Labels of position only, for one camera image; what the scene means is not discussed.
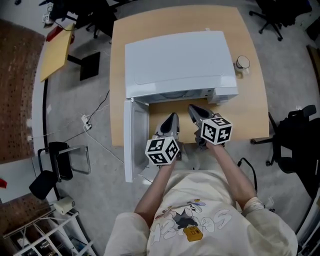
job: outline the floor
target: floor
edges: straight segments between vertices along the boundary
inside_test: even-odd
[[[289,111],[309,104],[314,104],[320,111],[316,76],[306,49],[306,45],[314,43],[296,26],[282,29],[282,42],[278,42],[277,36],[270,28],[262,35],[259,34],[258,30],[263,25],[263,20],[248,14],[249,10],[259,12],[254,1],[138,0],[119,7],[116,16],[123,18],[153,9],[190,4],[238,7],[255,45],[265,82],[269,111],[276,121],[285,118]],[[76,31],[71,53],[81,58],[101,51],[98,76],[79,82],[79,68],[73,63],[68,63],[65,68],[50,77],[47,93],[47,130],[49,133],[58,132],[49,135],[49,141],[65,141],[81,133],[81,114],[91,114],[109,89],[110,38],[102,33],[97,39],[93,39],[92,36],[93,34],[85,29]],[[88,133],[123,161],[123,148],[112,146],[108,104],[109,97],[101,105],[106,107],[91,119],[93,129]],[[133,183],[126,183],[124,165],[85,133],[69,140],[68,143],[70,146],[88,146],[91,174],[75,173],[72,180],[59,183],[58,188],[75,199],[82,224],[89,237],[95,239],[94,247],[97,253],[103,255],[116,216],[134,210],[149,182],[139,176]],[[241,157],[251,162],[257,175],[258,196],[265,204],[272,197],[273,208],[292,229],[296,230],[310,203],[298,176],[281,172],[276,164],[266,167],[265,161],[271,154],[270,144],[250,145],[249,141],[232,141],[226,144],[226,149],[236,162]],[[204,158],[206,163],[202,164],[202,169],[215,168],[213,160],[209,157]],[[251,170],[245,164],[243,170],[252,178]]]

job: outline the white cup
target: white cup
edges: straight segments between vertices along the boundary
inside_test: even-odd
[[[246,56],[239,56],[234,64],[234,69],[243,75],[249,75],[250,60]]]

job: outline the desk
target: desk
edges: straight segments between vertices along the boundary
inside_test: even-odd
[[[100,52],[91,54],[83,59],[68,55],[74,24],[57,34],[50,42],[45,42],[45,52],[41,67],[40,80],[43,82],[54,72],[61,69],[68,61],[81,66],[80,81],[99,74]]]
[[[68,25],[65,29],[73,30],[74,24]],[[66,64],[72,34],[73,31],[62,30],[50,42],[46,42],[41,67],[41,82]]]
[[[206,99],[181,100],[151,104],[149,132],[171,112],[179,116],[179,141],[194,143],[197,127],[188,114],[195,104],[219,112],[233,123],[232,140],[269,136],[268,105],[265,83],[255,46],[235,7],[188,5],[157,9],[114,22],[110,60],[110,123],[114,146],[124,145],[125,45],[163,35],[204,31],[223,31],[233,62],[240,55],[250,60],[250,75],[237,79],[239,95],[221,105]]]

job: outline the wrist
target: wrist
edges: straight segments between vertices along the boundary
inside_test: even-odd
[[[169,165],[163,165],[163,166],[160,167],[159,172],[160,172],[160,171],[161,171],[161,172],[172,172],[173,169],[174,169],[174,165],[171,165],[171,164],[169,164]]]

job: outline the electrical outlet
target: electrical outlet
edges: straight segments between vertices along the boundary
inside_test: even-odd
[[[81,120],[82,120],[82,122],[83,122],[83,124],[84,124],[85,130],[86,130],[86,131],[90,130],[91,127],[92,127],[92,124],[88,122],[88,118],[87,118],[85,115],[83,115],[83,116],[81,117]]]

